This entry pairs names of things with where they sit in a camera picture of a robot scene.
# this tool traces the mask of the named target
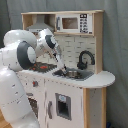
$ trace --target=microwave window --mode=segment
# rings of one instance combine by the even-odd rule
[[[78,29],[77,18],[62,18],[63,29]]]

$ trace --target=toy stove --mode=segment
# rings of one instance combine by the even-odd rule
[[[41,63],[41,62],[36,62],[34,66],[29,68],[29,70],[33,70],[36,72],[41,72],[41,73],[46,73],[54,68],[56,68],[56,65],[53,64],[47,64],[47,63]]]

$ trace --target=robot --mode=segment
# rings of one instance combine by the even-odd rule
[[[36,57],[46,51],[66,73],[60,47],[49,29],[40,31],[38,39],[29,31],[11,30],[4,36],[4,45],[0,49],[0,108],[3,116],[13,128],[40,128],[16,73],[33,66]]]

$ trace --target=oven window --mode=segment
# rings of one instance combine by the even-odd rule
[[[63,29],[78,29],[77,18],[62,18]]]
[[[38,118],[38,106],[37,101],[31,98],[28,98],[30,105],[32,107],[33,112],[35,113],[36,117]]]

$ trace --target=play kitchen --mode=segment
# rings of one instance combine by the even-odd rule
[[[46,26],[54,33],[68,67],[63,75],[46,53],[18,73],[40,127],[106,128],[106,87],[115,76],[102,69],[103,11],[29,12],[22,19],[35,35]]]

